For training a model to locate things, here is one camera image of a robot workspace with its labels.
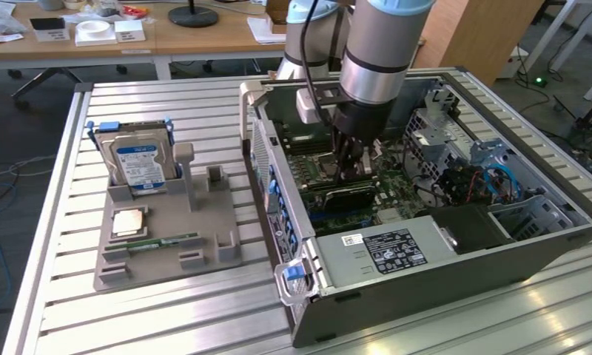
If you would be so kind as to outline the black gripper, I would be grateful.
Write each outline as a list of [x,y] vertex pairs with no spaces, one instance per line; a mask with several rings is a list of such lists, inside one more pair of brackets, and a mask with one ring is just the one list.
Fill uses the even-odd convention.
[[354,140],[370,146],[385,131],[393,112],[394,101],[365,104],[349,101],[338,104],[333,119],[333,142],[335,147]]

